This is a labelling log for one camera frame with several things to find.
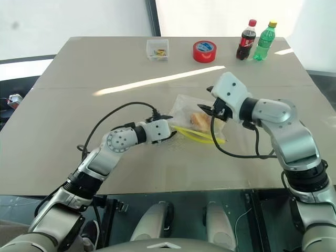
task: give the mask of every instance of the bottle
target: bottle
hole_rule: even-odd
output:
[[[275,27],[277,22],[270,21],[266,30],[260,35],[258,46],[254,52],[253,58],[256,60],[264,60],[267,58],[267,53],[275,39]]]
[[[236,54],[237,59],[247,59],[250,55],[253,42],[256,38],[256,31],[254,30],[256,23],[256,20],[251,19],[248,22],[248,27],[241,34],[241,39]]]

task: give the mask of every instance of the table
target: table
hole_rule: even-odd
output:
[[[0,133],[0,193],[46,195],[61,184],[80,163],[76,145],[84,143],[105,114],[130,101],[153,104],[168,113],[178,94],[209,101],[205,90],[231,71],[256,98],[293,101],[301,120],[311,130],[320,153],[336,181],[336,114],[293,53],[278,38],[266,61],[235,58],[239,38],[207,38],[217,45],[217,58],[202,64],[192,58],[192,45],[200,37],[171,37],[168,61],[146,58],[146,37],[74,37],[37,80]],[[186,78],[94,96],[98,90],[211,66],[225,66]],[[151,110],[143,106],[124,109],[104,122],[89,149],[97,147],[112,127],[143,121]],[[224,129],[225,149],[241,154],[254,151],[252,131],[229,121]],[[261,130],[260,151],[271,149]],[[213,145],[199,144],[177,135],[160,145],[139,145],[124,154],[103,183],[100,194],[195,191],[234,188],[282,187],[277,160],[243,160],[226,156]]]

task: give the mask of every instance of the tape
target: tape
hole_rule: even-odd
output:
[[[206,40],[198,41],[193,46],[193,57],[201,63],[209,63],[216,58],[217,47],[214,43]]]

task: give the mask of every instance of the green plastic bottle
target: green plastic bottle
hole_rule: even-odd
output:
[[[275,27],[277,22],[270,21],[266,30],[261,33],[258,46],[254,52],[253,58],[256,60],[264,60],[267,58],[267,53],[275,39]]]

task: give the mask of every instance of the yellow strap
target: yellow strap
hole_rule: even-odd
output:
[[[205,134],[203,132],[198,132],[198,131],[194,131],[194,130],[190,130],[187,128],[183,128],[183,127],[178,127],[178,126],[172,126],[173,128],[175,128],[179,133],[183,134],[184,136],[186,136],[189,139],[192,139],[194,141],[200,142],[200,143],[214,143],[214,141],[212,140],[212,136],[209,134]],[[225,143],[224,139],[217,139],[218,143]]]

